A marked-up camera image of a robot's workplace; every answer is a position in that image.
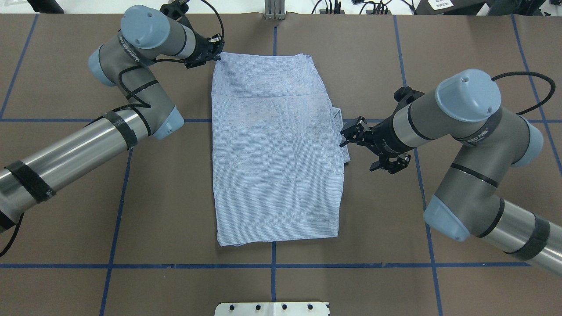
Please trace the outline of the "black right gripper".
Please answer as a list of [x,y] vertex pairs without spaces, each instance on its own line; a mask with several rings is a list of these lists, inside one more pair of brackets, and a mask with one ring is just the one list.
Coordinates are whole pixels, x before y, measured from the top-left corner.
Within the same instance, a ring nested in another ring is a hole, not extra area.
[[359,116],[346,122],[340,132],[342,142],[340,147],[349,143],[367,147],[377,156],[395,158],[401,154],[401,146],[393,131],[390,121],[383,121],[369,127],[365,118]]

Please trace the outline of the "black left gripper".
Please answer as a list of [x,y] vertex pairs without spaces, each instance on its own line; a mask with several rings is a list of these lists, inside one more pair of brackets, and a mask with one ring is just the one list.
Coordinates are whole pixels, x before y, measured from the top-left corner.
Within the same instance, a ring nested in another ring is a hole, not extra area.
[[223,35],[218,33],[212,37],[203,37],[195,34],[195,48],[188,58],[185,58],[185,68],[191,69],[207,64],[211,61],[220,61],[223,51]]

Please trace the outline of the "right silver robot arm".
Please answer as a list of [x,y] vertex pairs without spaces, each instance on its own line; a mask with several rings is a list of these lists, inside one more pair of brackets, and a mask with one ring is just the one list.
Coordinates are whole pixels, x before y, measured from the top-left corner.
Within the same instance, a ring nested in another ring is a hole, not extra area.
[[427,93],[396,90],[397,106],[375,126],[363,116],[344,124],[341,147],[366,147],[378,157],[370,170],[395,174],[409,166],[409,152],[444,136],[461,148],[424,210],[425,223],[458,242],[475,236],[508,256],[561,275],[561,228],[497,196],[507,171],[528,165],[544,145],[542,132],[501,105],[500,78],[467,69]]

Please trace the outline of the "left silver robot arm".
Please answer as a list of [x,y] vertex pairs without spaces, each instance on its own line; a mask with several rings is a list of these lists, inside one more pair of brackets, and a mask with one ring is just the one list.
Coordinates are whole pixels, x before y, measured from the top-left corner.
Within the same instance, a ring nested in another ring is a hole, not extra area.
[[118,87],[127,104],[3,168],[1,232],[18,228],[26,210],[54,198],[121,152],[151,136],[161,140],[184,125],[150,67],[160,62],[188,69],[203,66],[219,61],[224,47],[223,30],[203,36],[191,26],[187,12],[185,0],[174,0],[160,10],[134,5],[125,11],[117,34],[91,54],[88,65],[102,84]]

